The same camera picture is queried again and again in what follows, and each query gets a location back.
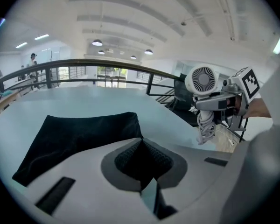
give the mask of robotic hand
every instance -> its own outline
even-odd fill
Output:
[[[236,74],[224,80],[221,91],[217,88],[215,72],[206,65],[195,67],[185,78],[187,89],[194,93],[194,106],[200,110],[197,117],[201,145],[213,138],[216,125],[225,121],[232,131],[245,131],[242,121],[247,113],[249,103],[255,98],[260,87],[258,80],[250,67],[239,70]],[[235,97],[242,96],[240,109],[235,108]]]

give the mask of black mesh pad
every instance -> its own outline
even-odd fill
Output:
[[[71,155],[132,138],[142,138],[136,113],[94,118],[48,115],[13,179],[27,186]]]
[[[175,187],[186,174],[187,163],[148,139],[137,139],[106,155],[101,169],[118,189],[141,191],[153,178],[161,188]]]

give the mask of metal handrail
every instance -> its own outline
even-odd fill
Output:
[[[172,91],[174,91],[174,88],[170,89],[169,91],[165,92],[164,95],[170,94]],[[157,99],[155,99],[156,101],[160,101],[161,99],[163,99],[163,96],[158,97]]]
[[[173,95],[174,96],[174,89],[169,90],[169,92],[166,92],[165,94]],[[158,102],[161,103],[161,104],[172,103],[172,101],[171,102],[165,102],[169,98],[170,98],[169,96],[161,96],[160,99],[158,100]]]
[[[32,73],[34,71],[39,70],[46,70],[52,68],[59,68],[59,67],[76,67],[76,66],[103,66],[103,67],[115,67],[115,68],[122,68],[128,70],[136,70],[136,71],[143,71],[146,73],[150,73],[153,75],[163,76],[166,78],[177,79],[177,76],[172,74],[168,74],[163,71],[151,69],[149,67],[128,64],[123,62],[115,62],[115,61],[105,61],[105,60],[95,60],[95,59],[70,59],[70,60],[60,60],[60,61],[53,61],[53,62],[46,62],[39,65],[29,66],[21,70],[17,70],[13,73],[10,73],[2,78],[0,78],[0,82],[7,81],[9,79],[18,77],[23,74]]]
[[[134,82],[134,81],[125,81],[125,80],[119,80],[119,79],[67,79],[67,80],[51,80],[51,69],[52,68],[59,68],[59,67],[77,67],[77,66],[103,66],[103,67],[115,67],[115,68],[121,68],[121,69],[127,69],[127,70],[135,70],[135,71],[142,71],[149,73],[149,81],[148,83],[144,82]],[[42,63],[39,65],[34,65],[30,67],[26,67],[24,69],[15,71],[13,73],[10,73],[2,78],[0,78],[0,91],[4,91],[3,82],[7,81],[9,79],[32,73],[39,70],[45,70],[46,71],[46,81],[45,82],[37,82],[33,84],[18,86],[16,89],[21,89],[25,87],[30,87],[33,85],[40,85],[40,84],[46,84],[47,88],[52,88],[52,83],[60,83],[60,82],[75,82],[75,81],[116,81],[119,83],[131,83],[131,84],[146,84],[147,90],[146,94],[153,95],[153,96],[164,96],[163,94],[150,94],[151,86],[160,86],[160,87],[167,87],[167,88],[173,88],[172,86],[168,85],[161,85],[161,84],[153,84],[153,78],[154,75],[162,76],[165,78],[171,78],[171,79],[177,79],[177,76],[165,73],[163,71],[151,69],[148,67],[143,67],[139,65],[134,64],[128,64],[128,63],[122,63],[122,62],[115,62],[115,61],[105,61],[105,60],[94,60],[94,59],[70,59],[70,60],[61,60],[61,61],[53,61],[53,62],[47,62]]]

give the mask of ceiling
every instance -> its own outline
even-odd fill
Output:
[[[0,52],[21,52],[28,47],[31,48],[54,40],[52,36],[34,40],[34,38],[44,34],[46,34],[45,31],[42,32],[22,22],[6,19],[0,26]],[[15,48],[24,42],[27,42],[25,46]]]
[[[88,55],[96,55],[91,42],[101,39],[103,49],[126,54],[104,56],[128,60],[134,54],[137,61],[165,57],[168,50],[178,54],[178,44],[201,41],[267,56],[280,36],[280,22],[263,0],[20,0],[8,18],[22,23],[6,28],[2,49],[26,40],[34,45],[41,30]],[[144,55],[146,49],[154,55]]]

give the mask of black slot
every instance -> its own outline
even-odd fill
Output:
[[[61,178],[35,205],[51,215],[75,181],[68,177]]]
[[[154,202],[154,214],[160,220],[162,220],[175,213],[177,213],[177,210],[173,206],[166,205],[163,195],[161,193],[161,188],[159,185],[157,185],[157,193],[156,193],[155,202]]]
[[[212,164],[216,164],[216,165],[219,165],[219,166],[222,166],[222,167],[225,167],[228,163],[228,161],[226,161],[226,160],[210,158],[210,157],[206,158],[204,161],[212,163]]]

